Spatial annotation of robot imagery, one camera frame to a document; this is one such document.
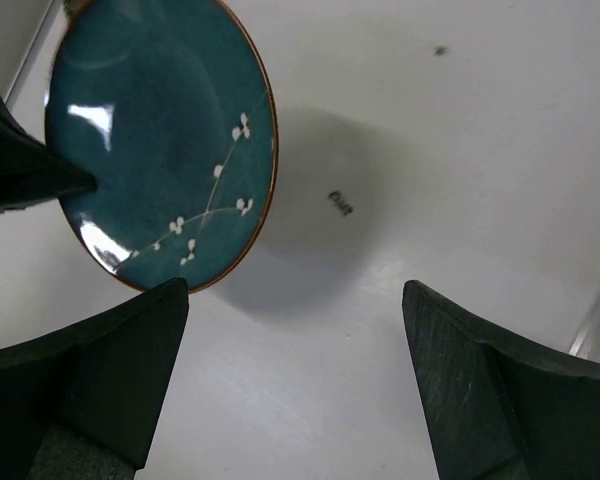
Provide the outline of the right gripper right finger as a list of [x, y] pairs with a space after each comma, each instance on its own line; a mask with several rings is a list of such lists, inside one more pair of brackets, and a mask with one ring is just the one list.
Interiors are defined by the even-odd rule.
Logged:
[[403, 288], [410, 356], [442, 479], [600, 479], [600, 363]]

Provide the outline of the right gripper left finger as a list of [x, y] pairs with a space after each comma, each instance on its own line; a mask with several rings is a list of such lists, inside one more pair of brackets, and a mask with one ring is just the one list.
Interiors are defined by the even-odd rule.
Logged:
[[0, 479], [132, 479], [148, 459], [189, 312], [169, 280], [0, 349]]

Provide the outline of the aluminium frame rail left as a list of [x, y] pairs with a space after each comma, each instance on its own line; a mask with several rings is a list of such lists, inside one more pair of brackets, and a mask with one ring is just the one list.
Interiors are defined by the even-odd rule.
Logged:
[[53, 0], [47, 3], [47, 6], [44, 10], [44, 15], [41, 17], [41, 20], [34, 31], [33, 38], [27, 50], [25, 51], [25, 55], [16, 72], [12, 85], [9, 87], [4, 96], [4, 100], [8, 109], [12, 109], [15, 105], [20, 92], [27, 81], [28, 75], [43, 47], [43, 44], [62, 9], [63, 2], [60, 0]]

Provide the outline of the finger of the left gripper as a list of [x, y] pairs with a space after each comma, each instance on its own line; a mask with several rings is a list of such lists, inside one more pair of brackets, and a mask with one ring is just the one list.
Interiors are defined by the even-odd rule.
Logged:
[[30, 136], [0, 96], [0, 214], [95, 189], [93, 175]]

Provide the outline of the dark teal plate back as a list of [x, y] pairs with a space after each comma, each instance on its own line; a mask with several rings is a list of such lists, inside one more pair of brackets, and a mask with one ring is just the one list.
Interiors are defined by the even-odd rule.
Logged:
[[210, 287], [254, 244], [276, 184], [276, 107], [252, 38], [222, 1], [62, 11], [45, 142], [96, 182], [61, 201], [70, 228], [132, 288]]

